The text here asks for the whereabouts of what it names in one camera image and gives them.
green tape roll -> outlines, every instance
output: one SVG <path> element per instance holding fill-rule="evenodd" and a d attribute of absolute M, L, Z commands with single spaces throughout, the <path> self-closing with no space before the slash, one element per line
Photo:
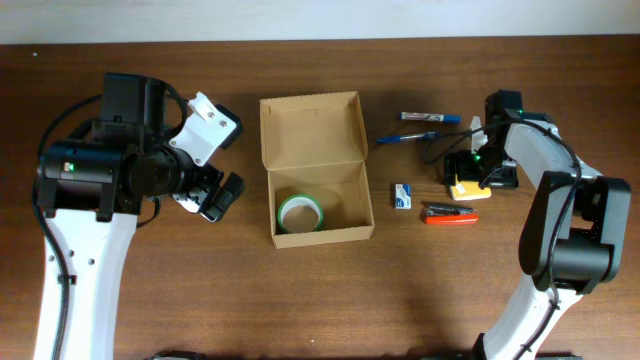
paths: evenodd
<path fill-rule="evenodd" d="M 311 231 L 318 231 L 322 227 L 322 220 L 324 220 L 324 212 L 322 211 L 322 206 L 320 206 L 318 201 L 313 197 L 309 195 L 298 194 L 288 197 L 285 201 L 282 202 L 282 204 L 280 204 L 280 208 L 278 209 L 278 224 L 285 233 L 291 234 L 291 232 L 284 226 L 285 216 L 292 209 L 301 206 L 313 209 L 313 211 L 315 211 L 318 215 L 318 222 Z"/>

brown tabletop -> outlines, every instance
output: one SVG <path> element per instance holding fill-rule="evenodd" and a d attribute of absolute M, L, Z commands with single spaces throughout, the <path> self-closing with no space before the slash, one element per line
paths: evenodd
<path fill-rule="evenodd" d="M 525 109 L 551 114 L 587 164 L 639 189 L 639 59 L 638 36 L 2 46 L 0 358 L 29 359 L 35 344 L 44 268 L 43 235 L 30 207 L 37 141 L 54 116 L 100 93 L 104 72 L 157 77 L 185 97 L 201 91 L 245 126 L 213 159 L 247 185 L 223 222 L 165 201 L 135 234 L 115 358 L 165 349 L 353 357 L 469 349 L 496 322 L 521 273 L 518 241 L 535 192 L 524 173 L 520 189 L 469 203 L 479 210 L 476 225 L 426 226 L 419 203 L 450 200 L 440 166 L 422 163 L 420 144 L 376 147 L 375 139 L 453 127 L 401 126 L 398 112 L 460 114 L 462 129 L 484 114 L 487 95 L 519 90 Z M 362 101 L 373 238 L 275 250 L 258 100 L 345 90 L 358 90 Z M 62 138 L 97 109 L 74 114 L 53 136 Z M 412 185 L 412 210 L 391 208 L 391 183 Z M 543 351 L 637 357 L 637 195 L 619 276 L 570 309 Z"/>

